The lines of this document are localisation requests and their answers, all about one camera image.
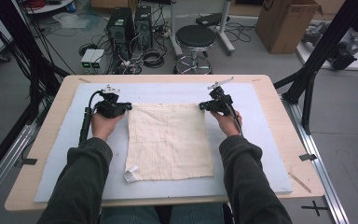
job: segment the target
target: cardboard box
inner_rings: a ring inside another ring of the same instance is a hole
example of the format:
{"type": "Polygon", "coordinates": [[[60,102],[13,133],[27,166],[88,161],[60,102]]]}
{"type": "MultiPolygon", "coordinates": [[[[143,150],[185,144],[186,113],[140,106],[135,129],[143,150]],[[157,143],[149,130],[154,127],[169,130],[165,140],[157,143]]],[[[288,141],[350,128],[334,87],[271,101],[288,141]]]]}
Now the cardboard box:
{"type": "Polygon", "coordinates": [[[322,13],[337,14],[339,9],[344,4],[345,0],[317,0],[321,5],[322,13]]]}
{"type": "Polygon", "coordinates": [[[265,0],[255,31],[269,53],[294,53],[319,7],[314,0],[265,0]]]}
{"type": "Polygon", "coordinates": [[[135,12],[138,0],[91,0],[91,7],[104,12],[115,7],[130,7],[132,13],[135,12]]]}

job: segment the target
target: computer tower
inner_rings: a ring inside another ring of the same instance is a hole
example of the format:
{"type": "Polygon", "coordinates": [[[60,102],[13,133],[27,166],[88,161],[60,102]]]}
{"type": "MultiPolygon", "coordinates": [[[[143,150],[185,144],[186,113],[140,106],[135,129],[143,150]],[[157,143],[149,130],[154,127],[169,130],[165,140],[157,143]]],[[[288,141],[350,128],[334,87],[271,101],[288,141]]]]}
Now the computer tower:
{"type": "Polygon", "coordinates": [[[135,31],[139,49],[153,48],[152,9],[150,6],[138,6],[135,11],[135,31]]]}
{"type": "Polygon", "coordinates": [[[129,7],[115,7],[106,30],[112,46],[118,50],[120,57],[129,60],[135,49],[135,28],[133,26],[132,12],[129,7]]]}

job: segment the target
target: wooden table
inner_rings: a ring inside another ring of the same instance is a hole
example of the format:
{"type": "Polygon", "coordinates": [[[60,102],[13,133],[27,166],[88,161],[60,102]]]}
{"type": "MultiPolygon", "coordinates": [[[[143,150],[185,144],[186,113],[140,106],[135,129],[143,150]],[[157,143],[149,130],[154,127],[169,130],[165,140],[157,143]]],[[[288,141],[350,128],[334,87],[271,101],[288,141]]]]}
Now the wooden table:
{"type": "MultiPolygon", "coordinates": [[[[5,208],[8,211],[44,209],[47,203],[34,203],[34,196],[42,178],[48,154],[57,138],[65,114],[75,96],[80,83],[215,83],[234,77],[232,82],[252,83],[264,110],[266,120],[280,151],[284,166],[289,172],[293,186],[290,194],[278,195],[279,198],[320,197],[324,187],[316,175],[310,161],[302,161],[298,156],[306,153],[296,130],[284,109],[281,99],[269,77],[264,75],[139,75],[139,76],[69,76],[61,88],[48,112],[48,115],[34,141],[28,158],[37,159],[36,165],[24,165],[7,197],[5,208]]],[[[124,206],[166,203],[206,203],[224,202],[225,198],[170,198],[154,200],[107,201],[103,206],[124,206]]]]}

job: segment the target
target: person's right hand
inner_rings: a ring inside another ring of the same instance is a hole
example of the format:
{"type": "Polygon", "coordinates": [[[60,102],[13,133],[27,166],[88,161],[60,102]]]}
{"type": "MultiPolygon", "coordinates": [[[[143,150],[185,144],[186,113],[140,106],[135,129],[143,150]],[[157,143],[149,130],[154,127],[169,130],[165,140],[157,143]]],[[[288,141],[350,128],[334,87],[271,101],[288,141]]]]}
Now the person's right hand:
{"type": "MultiPolygon", "coordinates": [[[[234,118],[231,115],[223,116],[219,113],[212,112],[211,114],[217,119],[219,122],[219,127],[223,131],[223,133],[226,134],[226,137],[230,137],[232,135],[238,135],[240,134],[240,131],[237,128],[237,124],[235,123],[234,118]]],[[[240,112],[235,111],[235,114],[238,117],[238,121],[240,122],[240,126],[242,126],[242,117],[240,115],[240,112]]]]}

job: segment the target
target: jacket sleeve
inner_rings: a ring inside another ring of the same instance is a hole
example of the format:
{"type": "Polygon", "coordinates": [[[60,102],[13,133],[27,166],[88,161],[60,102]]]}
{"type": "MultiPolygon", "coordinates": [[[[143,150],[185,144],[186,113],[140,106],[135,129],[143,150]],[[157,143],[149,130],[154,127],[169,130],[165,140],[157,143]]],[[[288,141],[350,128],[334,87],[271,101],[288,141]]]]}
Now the jacket sleeve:
{"type": "Polygon", "coordinates": [[[111,160],[110,147],[99,138],[70,148],[38,223],[97,223],[111,160]]]}
{"type": "Polygon", "coordinates": [[[234,135],[219,150],[235,223],[292,223],[263,172],[260,147],[234,135]]]}

